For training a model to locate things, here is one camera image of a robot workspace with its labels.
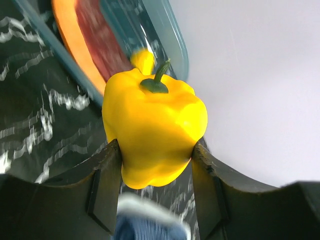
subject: yellow bell pepper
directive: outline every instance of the yellow bell pepper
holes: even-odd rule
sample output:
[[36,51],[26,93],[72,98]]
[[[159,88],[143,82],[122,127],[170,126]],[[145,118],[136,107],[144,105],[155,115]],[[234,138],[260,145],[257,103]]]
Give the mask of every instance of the yellow bell pepper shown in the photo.
[[[144,62],[134,61],[136,67]],[[168,60],[155,75],[145,76],[140,65],[113,75],[105,86],[104,130],[109,142],[118,141],[122,179],[132,189],[174,181],[207,128],[205,104],[187,83],[164,74],[169,66]]]

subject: orange object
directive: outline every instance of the orange object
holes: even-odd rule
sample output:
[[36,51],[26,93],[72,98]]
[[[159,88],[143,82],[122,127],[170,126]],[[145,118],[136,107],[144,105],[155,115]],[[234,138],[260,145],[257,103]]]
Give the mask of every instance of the orange object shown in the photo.
[[106,81],[133,67],[99,8],[99,0],[52,0],[62,40],[76,63],[104,95]]

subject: white wall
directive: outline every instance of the white wall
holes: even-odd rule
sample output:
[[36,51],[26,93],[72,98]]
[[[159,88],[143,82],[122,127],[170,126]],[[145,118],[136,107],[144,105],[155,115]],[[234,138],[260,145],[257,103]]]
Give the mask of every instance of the white wall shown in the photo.
[[258,181],[320,181],[320,0],[170,0],[213,154]]

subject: yellow object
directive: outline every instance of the yellow object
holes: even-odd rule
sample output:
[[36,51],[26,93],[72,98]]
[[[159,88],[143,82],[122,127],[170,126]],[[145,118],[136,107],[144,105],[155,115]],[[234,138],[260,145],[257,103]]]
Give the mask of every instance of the yellow object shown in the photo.
[[175,180],[207,128],[205,104],[187,83],[164,74],[169,66],[148,76],[138,68],[120,72],[105,86],[104,129],[109,142],[118,140],[122,179],[132,189]]
[[140,72],[145,75],[151,75],[155,66],[154,55],[149,52],[147,49],[143,48],[142,50],[132,54],[131,64],[140,70]]

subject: toy pepper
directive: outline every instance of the toy pepper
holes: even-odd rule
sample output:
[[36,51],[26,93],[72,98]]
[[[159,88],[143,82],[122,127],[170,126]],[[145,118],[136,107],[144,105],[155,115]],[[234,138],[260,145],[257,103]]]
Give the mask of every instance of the toy pepper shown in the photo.
[[142,50],[131,62],[136,68],[117,73],[106,83],[104,129],[109,142],[118,141],[124,183],[132,189],[160,187],[188,165],[206,131],[208,114],[192,87],[164,74],[169,60],[155,75],[141,72],[151,74],[152,53]]

